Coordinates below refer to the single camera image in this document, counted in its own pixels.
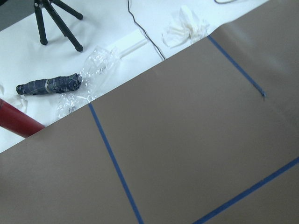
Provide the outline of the crumpled clear plastic wrap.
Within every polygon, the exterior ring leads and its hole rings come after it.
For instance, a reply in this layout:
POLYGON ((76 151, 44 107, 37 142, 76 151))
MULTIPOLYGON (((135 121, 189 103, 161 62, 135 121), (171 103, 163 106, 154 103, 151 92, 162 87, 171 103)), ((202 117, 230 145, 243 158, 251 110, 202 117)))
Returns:
POLYGON ((56 116, 61 119, 89 104, 104 94, 104 83, 120 62, 117 47, 105 49, 97 46, 86 58, 80 72, 81 85, 78 90, 63 93, 59 99, 56 116))

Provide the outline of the white plastic strip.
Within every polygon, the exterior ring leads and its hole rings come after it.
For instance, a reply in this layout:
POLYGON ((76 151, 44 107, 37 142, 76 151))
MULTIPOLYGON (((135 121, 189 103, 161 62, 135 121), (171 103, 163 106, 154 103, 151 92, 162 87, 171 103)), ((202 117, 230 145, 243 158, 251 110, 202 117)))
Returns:
POLYGON ((147 43, 147 39, 140 30, 135 30, 112 44, 117 48, 119 58, 123 58, 147 43))

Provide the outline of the folded dark blue umbrella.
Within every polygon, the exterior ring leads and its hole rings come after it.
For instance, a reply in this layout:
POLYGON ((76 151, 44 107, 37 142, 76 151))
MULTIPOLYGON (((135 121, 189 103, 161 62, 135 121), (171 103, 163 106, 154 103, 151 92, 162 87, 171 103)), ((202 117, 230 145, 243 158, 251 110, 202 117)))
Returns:
POLYGON ((16 87, 19 95, 46 95, 54 93, 67 93, 77 91, 82 82, 82 77, 75 73, 70 76, 59 76, 50 79, 30 81, 16 87))

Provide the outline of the crumpled white tissue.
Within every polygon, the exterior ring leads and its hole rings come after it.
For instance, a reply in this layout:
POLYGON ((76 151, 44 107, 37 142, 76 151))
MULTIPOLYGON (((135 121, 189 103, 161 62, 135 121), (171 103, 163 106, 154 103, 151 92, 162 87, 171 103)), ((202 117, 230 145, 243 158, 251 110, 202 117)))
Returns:
POLYGON ((174 48, 190 41, 191 44, 208 36, 210 24, 199 18, 188 6, 182 5, 179 12, 173 15, 162 33, 163 43, 174 48))

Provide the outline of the red cylinder bottle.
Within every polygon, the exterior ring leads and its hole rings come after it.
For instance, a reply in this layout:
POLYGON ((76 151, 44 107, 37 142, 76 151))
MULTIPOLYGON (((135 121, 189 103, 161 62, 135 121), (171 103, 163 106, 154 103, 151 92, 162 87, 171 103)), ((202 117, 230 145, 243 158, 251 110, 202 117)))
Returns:
POLYGON ((3 99, 0 100, 0 126, 24 138, 45 128, 3 99))

